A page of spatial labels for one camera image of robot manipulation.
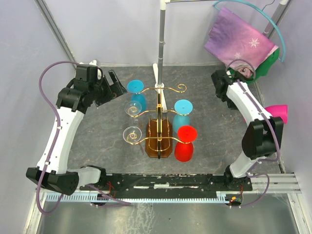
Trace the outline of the blue wine glass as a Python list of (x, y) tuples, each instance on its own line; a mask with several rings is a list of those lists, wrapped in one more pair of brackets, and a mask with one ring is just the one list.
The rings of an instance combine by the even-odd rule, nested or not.
[(193, 105), (189, 100), (180, 99), (174, 105), (177, 114), (173, 120), (173, 130), (177, 133), (179, 128), (185, 125), (191, 125), (189, 114), (193, 110)]
[(135, 79), (127, 84), (127, 90), (132, 93), (131, 101), (137, 101), (141, 104), (141, 111), (147, 108), (146, 98), (144, 94), (140, 94), (144, 89), (144, 84), (141, 80)]

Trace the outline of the clear wine glass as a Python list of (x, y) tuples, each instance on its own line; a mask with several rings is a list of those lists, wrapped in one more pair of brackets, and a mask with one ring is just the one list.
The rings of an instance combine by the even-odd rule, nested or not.
[(125, 113), (129, 116), (129, 124), (134, 126), (138, 123), (138, 115), (142, 111), (140, 102), (132, 100), (125, 105)]
[(127, 127), (123, 131), (123, 139), (125, 142), (129, 144), (132, 144), (132, 145), (140, 144), (141, 137), (142, 137), (142, 131), (140, 128), (136, 126)]

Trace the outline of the magenta wine glass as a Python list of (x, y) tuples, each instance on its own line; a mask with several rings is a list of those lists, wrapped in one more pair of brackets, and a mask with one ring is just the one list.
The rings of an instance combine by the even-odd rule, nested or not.
[(288, 123), (288, 105), (272, 105), (268, 107), (262, 107), (256, 108), (252, 107), (248, 111), (241, 111), (241, 114), (244, 117), (245, 122), (247, 125), (249, 125), (250, 122), (258, 119), (258, 120), (264, 120), (261, 113), (263, 113), (268, 119), (270, 117), (280, 117), (283, 120), (284, 124)]

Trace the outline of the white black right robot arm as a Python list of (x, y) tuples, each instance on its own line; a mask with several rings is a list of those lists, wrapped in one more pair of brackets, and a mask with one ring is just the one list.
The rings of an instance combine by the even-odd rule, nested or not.
[(242, 152), (224, 172), (223, 185), (233, 191), (257, 163), (268, 161), (267, 157), (274, 153), (280, 155), (284, 121), (261, 106), (240, 73), (231, 75), (217, 70), (211, 78), (216, 96), (227, 103), (229, 109), (238, 110), (247, 124), (241, 141)]

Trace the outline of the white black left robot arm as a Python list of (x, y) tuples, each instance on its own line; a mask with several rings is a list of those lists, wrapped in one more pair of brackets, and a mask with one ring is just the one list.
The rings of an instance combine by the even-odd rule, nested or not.
[(108, 179), (104, 168), (85, 166), (75, 170), (67, 167), (70, 149), (87, 109), (101, 106), (125, 93), (114, 70), (108, 72), (109, 84), (102, 69), (93, 64), (78, 64), (75, 77), (58, 93), (54, 125), (46, 148), (36, 167), (26, 171), (26, 177), (39, 188), (63, 195), (72, 195), (81, 186), (91, 184), (96, 190), (106, 188)]

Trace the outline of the clear wine glass front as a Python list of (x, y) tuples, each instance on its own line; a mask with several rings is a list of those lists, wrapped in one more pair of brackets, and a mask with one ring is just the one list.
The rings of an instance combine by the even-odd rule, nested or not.
[(132, 144), (132, 145), (140, 144), (141, 137), (142, 137), (142, 131), (140, 128), (136, 126), (127, 127), (123, 131), (123, 139), (125, 142), (129, 144)]

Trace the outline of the red wine glass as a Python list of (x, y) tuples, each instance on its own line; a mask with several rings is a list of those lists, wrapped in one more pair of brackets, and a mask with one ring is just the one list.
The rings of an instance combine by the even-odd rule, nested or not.
[(178, 129), (177, 136), (181, 142), (176, 143), (175, 157), (180, 162), (188, 162), (193, 157), (193, 142), (197, 138), (197, 130), (193, 126), (184, 125)]

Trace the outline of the teal clothes hanger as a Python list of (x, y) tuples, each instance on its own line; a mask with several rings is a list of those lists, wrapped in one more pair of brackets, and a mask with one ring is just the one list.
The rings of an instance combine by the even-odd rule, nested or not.
[(246, 5), (252, 9), (254, 9), (255, 11), (257, 11), (258, 13), (260, 13), (267, 21), (268, 23), (273, 27), (273, 32), (276, 32), (277, 35), (279, 36), (279, 39), (280, 39), (280, 42), (281, 42), (281, 45), (282, 45), (282, 51), (283, 51), (283, 54), (282, 54), (282, 57), (281, 58), (278, 58), (279, 61), (281, 62), (284, 62), (285, 60), (285, 57), (286, 57), (286, 52), (287, 52), (287, 49), (286, 49), (286, 45), (285, 45), (285, 40), (283, 38), (283, 35), (279, 29), (279, 27), (277, 26), (277, 23), (275, 21), (273, 21), (273, 19), (271, 17), (269, 17), (265, 12), (264, 12), (264, 7), (263, 9), (260, 9), (259, 7), (257, 7), (256, 5), (250, 3), (250, 2), (247, 2), (245, 0), (218, 0), (216, 3), (213, 4), (213, 7), (220, 11), (220, 9), (217, 7), (217, 5), (221, 2), (235, 2), (235, 3), (240, 3), (240, 4), (243, 4), (243, 5)]

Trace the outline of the purple frozen print cloth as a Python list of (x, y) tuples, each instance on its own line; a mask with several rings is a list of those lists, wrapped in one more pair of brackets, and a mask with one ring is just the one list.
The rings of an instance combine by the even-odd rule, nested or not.
[(247, 64), (252, 68), (255, 78), (256, 68), (275, 46), (277, 45), (262, 33), (223, 7), (209, 32), (204, 48), (234, 70)]

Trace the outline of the green cloth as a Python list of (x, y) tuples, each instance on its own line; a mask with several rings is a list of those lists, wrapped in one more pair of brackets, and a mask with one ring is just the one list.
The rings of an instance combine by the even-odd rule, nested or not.
[(258, 78), (266, 76), (269, 72), (271, 66), (277, 61), (280, 54), (280, 48), (275, 46), (266, 59), (256, 68), (256, 76), (254, 78), (254, 73), (251, 67), (247, 64), (245, 66), (239, 66), (235, 70), (232, 68), (228, 69), (228, 73), (233, 75), (235, 71), (239, 71), (244, 77), (248, 78), (249, 80), (246, 81), (247, 84), (254, 83), (257, 81)]

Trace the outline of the grey white clothes stand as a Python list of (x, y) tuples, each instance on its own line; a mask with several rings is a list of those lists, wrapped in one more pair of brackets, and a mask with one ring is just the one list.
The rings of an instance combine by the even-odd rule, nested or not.
[[(260, 9), (259, 7), (255, 6), (254, 4), (244, 1), (244, 0), (237, 0), (237, 3), (246, 5), (248, 7), (251, 7), (258, 13), (260, 13), (263, 17), (265, 17), (270, 25), (273, 27), (273, 29), (270, 29), (269, 32), (266, 34), (268, 37), (271, 37), (274, 32), (276, 32), (280, 38), (281, 45), (282, 45), (282, 57), (279, 58), (281, 62), (285, 60), (286, 57), (286, 45), (284, 38), (278, 28), (278, 24), (280, 23), (283, 15), (286, 12), (286, 9), (288, 8), (289, 4), (291, 3), (290, 0), (281, 0), (279, 2), (278, 7), (273, 13), (272, 17), (269, 17), (263, 9)], [(173, 0), (161, 0), (159, 2), (160, 6), (160, 21), (159, 21), (159, 42), (158, 42), (158, 61), (157, 63), (153, 64), (153, 71), (154, 71), (154, 77), (155, 77), (155, 91), (157, 92), (157, 108), (160, 108), (162, 112), (167, 113), (170, 112), (170, 110), (167, 109), (166, 105), (166, 99), (165, 95), (163, 93), (163, 90), (166, 88), (165, 85), (162, 82), (162, 74), (163, 74), (163, 52), (164, 52), (164, 32), (165, 32), (165, 15), (166, 15), (166, 6), (169, 3), (176, 3), (176, 1)]]

